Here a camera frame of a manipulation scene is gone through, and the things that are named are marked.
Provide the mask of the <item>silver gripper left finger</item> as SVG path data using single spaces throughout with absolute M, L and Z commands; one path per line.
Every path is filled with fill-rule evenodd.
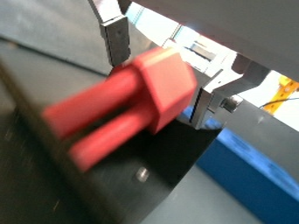
M 117 0 L 88 0 L 105 41 L 106 57 L 112 67 L 129 57 L 128 19 L 121 13 Z

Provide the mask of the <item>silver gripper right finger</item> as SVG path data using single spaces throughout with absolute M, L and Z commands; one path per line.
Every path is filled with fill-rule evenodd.
M 261 84 L 269 69 L 225 46 L 210 42 L 193 41 L 186 46 L 168 38 L 162 47 L 174 47 L 180 51 L 196 75 L 197 90 L 190 106 L 177 120 L 197 130 L 220 109 L 229 113 L 236 111 L 242 102 L 238 94 Z

